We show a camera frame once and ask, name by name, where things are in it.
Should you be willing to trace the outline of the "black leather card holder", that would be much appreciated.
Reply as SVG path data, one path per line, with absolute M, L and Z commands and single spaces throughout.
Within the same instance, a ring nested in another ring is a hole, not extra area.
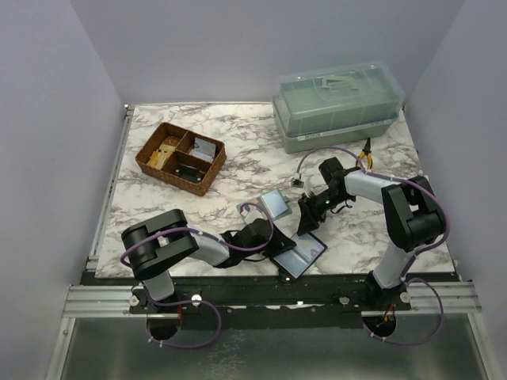
M 297 280 L 327 250 L 327 245 L 312 233 L 293 234 L 291 240 L 295 247 L 271 259 L 286 282 Z

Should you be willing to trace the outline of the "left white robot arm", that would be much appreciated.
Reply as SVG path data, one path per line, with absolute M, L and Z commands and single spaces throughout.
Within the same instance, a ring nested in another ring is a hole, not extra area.
M 213 268 L 231 268 L 260 254 L 272 259 L 296 247 L 258 203 L 244 203 L 245 226 L 211 234 L 190 224 L 180 209 L 173 209 L 128 227 L 121 234 L 125 252 L 120 262 L 147 290 L 148 302 L 159 313 L 176 301 L 170 268 L 187 257 Z

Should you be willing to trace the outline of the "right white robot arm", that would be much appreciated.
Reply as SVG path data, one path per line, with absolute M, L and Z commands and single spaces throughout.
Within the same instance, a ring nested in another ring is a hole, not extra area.
M 301 195 L 297 234 L 317 230 L 327 212 L 357 197 L 382 205 L 391 243 L 368 274 L 364 291 L 366 304 L 382 310 L 393 301 L 392 290 L 403 285 L 416 257 L 434 247 L 438 237 L 447 237 L 446 215 L 425 177 L 395 179 L 358 167 L 346 169 L 337 158 L 326 159 L 318 169 L 327 189 Z

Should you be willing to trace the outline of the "white VIP card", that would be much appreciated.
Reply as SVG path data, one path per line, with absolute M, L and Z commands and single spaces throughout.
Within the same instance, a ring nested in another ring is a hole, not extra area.
M 213 162 L 216 155 L 216 144 L 207 140 L 195 138 L 193 148 L 189 152 L 193 157 L 206 162 Z

